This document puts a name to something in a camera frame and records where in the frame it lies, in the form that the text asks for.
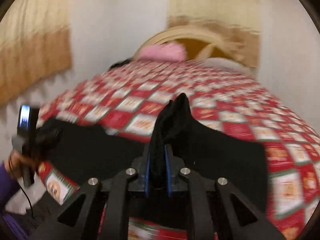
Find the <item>purple sleeved forearm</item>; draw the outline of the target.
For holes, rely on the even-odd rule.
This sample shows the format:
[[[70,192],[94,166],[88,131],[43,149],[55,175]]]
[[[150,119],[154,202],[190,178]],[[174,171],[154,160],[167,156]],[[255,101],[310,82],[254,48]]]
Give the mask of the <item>purple sleeved forearm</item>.
[[[10,239],[28,239],[29,236],[18,222],[5,211],[5,206],[10,198],[20,189],[18,182],[13,179],[1,164],[1,229]]]

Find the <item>person's left hand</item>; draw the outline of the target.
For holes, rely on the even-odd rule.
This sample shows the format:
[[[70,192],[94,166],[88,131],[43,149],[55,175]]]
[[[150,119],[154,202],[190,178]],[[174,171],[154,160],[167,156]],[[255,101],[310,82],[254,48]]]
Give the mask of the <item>person's left hand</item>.
[[[22,177],[24,167],[31,168],[36,172],[39,163],[39,158],[29,158],[21,155],[16,150],[12,150],[8,158],[4,161],[4,167],[11,178],[18,179]]]

